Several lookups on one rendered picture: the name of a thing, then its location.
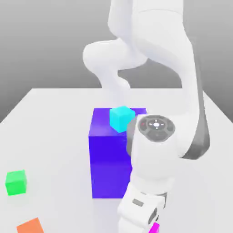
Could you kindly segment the large blue box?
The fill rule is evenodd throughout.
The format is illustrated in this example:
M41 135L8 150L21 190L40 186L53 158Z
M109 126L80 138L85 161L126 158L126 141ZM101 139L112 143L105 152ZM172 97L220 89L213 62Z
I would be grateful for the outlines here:
M127 134L109 124L109 108L95 108L89 130L91 187L94 199L123 198L132 171Z

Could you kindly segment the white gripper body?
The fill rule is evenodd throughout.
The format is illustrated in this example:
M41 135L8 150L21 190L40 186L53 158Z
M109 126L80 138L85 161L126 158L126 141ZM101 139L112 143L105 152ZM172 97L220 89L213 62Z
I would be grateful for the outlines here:
M147 224L145 227L140 227L123 217L120 217L118 223L118 233L148 233L150 228L150 224Z

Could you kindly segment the small green cube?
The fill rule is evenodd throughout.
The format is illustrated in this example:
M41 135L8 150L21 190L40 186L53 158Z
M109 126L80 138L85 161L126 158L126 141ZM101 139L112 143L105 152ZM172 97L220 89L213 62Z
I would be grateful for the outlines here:
M5 186L9 196L26 193L27 178L25 170L8 172L6 175Z

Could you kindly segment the small cyan cube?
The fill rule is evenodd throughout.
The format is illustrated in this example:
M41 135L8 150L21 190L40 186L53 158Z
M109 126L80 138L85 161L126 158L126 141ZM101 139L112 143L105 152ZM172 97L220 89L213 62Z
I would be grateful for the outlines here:
M125 132L128 123L135 118L135 115L135 112L126 106L112 108L109 110L110 126L118 133Z

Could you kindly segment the small magenta cube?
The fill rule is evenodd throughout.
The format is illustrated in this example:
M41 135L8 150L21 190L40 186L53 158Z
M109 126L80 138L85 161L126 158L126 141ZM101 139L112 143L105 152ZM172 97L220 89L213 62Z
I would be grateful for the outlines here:
M150 228L150 230L149 230L148 233L159 233L159 227L160 227L160 224L158 224L158 223L155 222L155 223L151 226L151 228Z

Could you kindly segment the small orange cube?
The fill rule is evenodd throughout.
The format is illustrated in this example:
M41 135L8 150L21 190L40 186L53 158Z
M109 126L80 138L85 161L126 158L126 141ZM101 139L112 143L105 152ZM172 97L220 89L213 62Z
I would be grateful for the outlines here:
M16 227L18 233L44 233L39 218L34 218Z

